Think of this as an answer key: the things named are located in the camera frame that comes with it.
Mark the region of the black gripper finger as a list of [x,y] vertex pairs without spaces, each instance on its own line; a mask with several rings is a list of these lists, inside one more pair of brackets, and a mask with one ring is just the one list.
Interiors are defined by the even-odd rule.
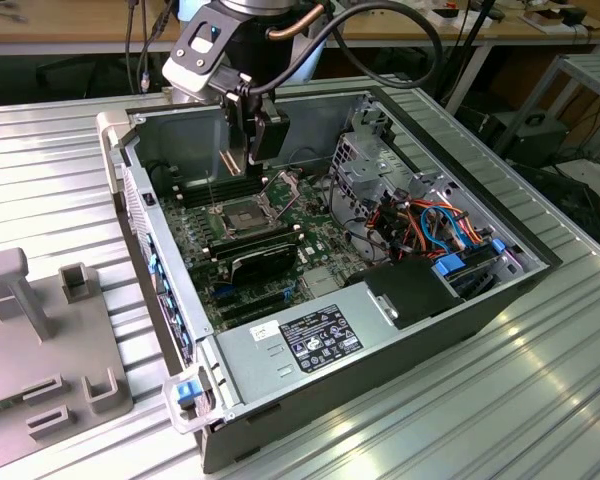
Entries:
[[248,165],[254,165],[254,152],[259,132],[262,130],[264,120],[262,118],[262,97],[250,96],[245,100],[244,111],[244,135],[245,135],[245,159]]

